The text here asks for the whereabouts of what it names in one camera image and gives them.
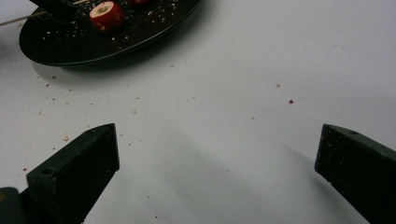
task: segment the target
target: white tabletop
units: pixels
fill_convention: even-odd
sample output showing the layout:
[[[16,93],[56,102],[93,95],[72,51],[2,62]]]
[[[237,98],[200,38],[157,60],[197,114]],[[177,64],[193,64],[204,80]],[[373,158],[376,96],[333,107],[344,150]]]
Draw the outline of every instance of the white tabletop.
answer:
[[[2,4],[0,21],[35,9]],[[396,148],[395,9],[204,0],[158,42],[72,68],[31,62],[21,24],[2,26],[0,187],[24,190],[38,164],[114,122],[121,168],[87,224],[367,223],[314,162],[324,123]]]

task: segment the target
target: black plate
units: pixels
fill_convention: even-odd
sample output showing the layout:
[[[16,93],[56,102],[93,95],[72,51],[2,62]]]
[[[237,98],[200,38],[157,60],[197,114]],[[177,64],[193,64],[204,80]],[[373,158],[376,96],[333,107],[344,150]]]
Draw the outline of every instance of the black plate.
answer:
[[[91,0],[80,5],[73,20],[68,22],[55,21],[51,16],[27,20],[20,34],[22,52],[36,63],[51,66],[98,63],[166,34],[202,2],[155,0],[145,8],[134,9],[126,0],[114,0],[122,7],[126,22],[119,30],[103,35],[93,29],[89,19],[91,9],[102,1]]]

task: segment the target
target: apple skin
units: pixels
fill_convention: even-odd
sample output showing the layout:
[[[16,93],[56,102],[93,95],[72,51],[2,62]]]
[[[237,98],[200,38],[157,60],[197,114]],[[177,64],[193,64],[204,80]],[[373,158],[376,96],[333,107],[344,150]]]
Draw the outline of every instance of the apple skin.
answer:
[[[128,0],[128,2],[132,7],[144,7],[153,2],[153,0]]]
[[[90,21],[93,28],[105,34],[119,29],[125,21],[125,16],[118,4],[106,1],[91,10]]]

